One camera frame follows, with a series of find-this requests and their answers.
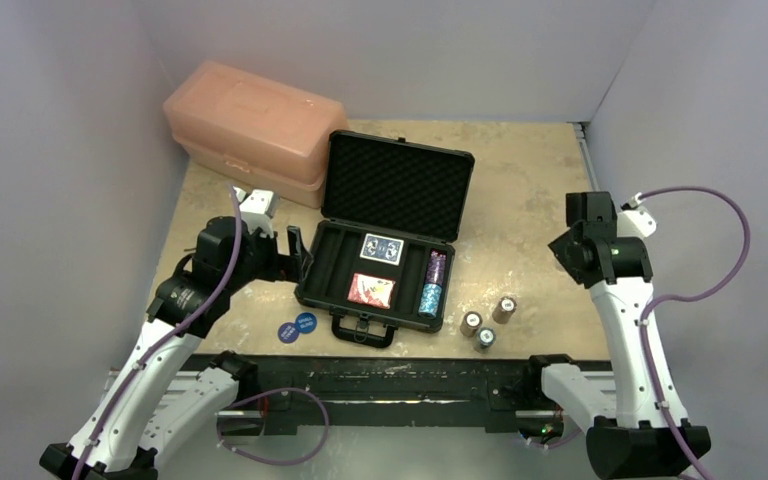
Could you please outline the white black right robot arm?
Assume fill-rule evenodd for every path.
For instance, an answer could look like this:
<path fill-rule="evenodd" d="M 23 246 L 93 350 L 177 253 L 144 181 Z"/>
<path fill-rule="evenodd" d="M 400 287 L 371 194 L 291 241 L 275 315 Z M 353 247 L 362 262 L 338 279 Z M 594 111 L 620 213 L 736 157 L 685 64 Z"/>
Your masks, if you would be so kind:
<path fill-rule="evenodd" d="M 654 298 L 645 245 L 657 229 L 641 205 L 617 209 L 607 192 L 569 193 L 566 232 L 549 248 L 598 312 L 614 392 L 607 394 L 571 363 L 524 376 L 521 392 L 536 407 L 551 401 L 585 435 L 600 479 L 678 477 L 711 448 L 708 429 L 694 425 L 670 376 L 657 322 L 644 311 Z"/>

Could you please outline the pink blue 10 chip stack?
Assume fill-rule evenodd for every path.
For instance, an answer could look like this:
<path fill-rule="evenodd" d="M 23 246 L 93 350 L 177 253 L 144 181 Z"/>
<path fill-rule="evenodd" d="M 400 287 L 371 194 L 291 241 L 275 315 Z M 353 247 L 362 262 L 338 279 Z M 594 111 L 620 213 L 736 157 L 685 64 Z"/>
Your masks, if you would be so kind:
<path fill-rule="evenodd" d="M 516 309 L 517 302 L 513 297 L 501 297 L 494 307 L 491 318 L 498 324 L 506 324 L 511 320 Z"/>

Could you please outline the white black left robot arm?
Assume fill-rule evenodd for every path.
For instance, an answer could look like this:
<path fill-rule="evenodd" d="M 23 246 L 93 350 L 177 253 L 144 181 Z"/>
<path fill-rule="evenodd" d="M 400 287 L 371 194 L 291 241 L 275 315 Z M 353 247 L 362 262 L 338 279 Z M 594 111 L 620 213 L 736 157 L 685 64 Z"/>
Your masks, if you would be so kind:
<path fill-rule="evenodd" d="M 255 280 L 297 282 L 310 255 L 298 227 L 279 253 L 265 214 L 215 217 L 196 249 L 157 288 L 148 319 L 110 390 L 64 443 L 50 444 L 39 464 L 57 479 L 156 479 L 189 437 L 226 407 L 263 412 L 271 397 L 256 363 L 233 351 L 215 356 L 172 402 L 169 386 L 231 297 Z"/>

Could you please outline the orange black 100 chip stack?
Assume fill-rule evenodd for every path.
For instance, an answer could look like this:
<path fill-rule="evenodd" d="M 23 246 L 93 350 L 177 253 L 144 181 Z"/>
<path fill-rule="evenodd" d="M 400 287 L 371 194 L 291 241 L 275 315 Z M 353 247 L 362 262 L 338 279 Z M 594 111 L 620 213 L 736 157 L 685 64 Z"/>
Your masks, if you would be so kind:
<path fill-rule="evenodd" d="M 479 312 L 468 311 L 462 317 L 459 330 L 463 336 L 471 338 L 476 335 L 482 324 L 483 317 Z"/>

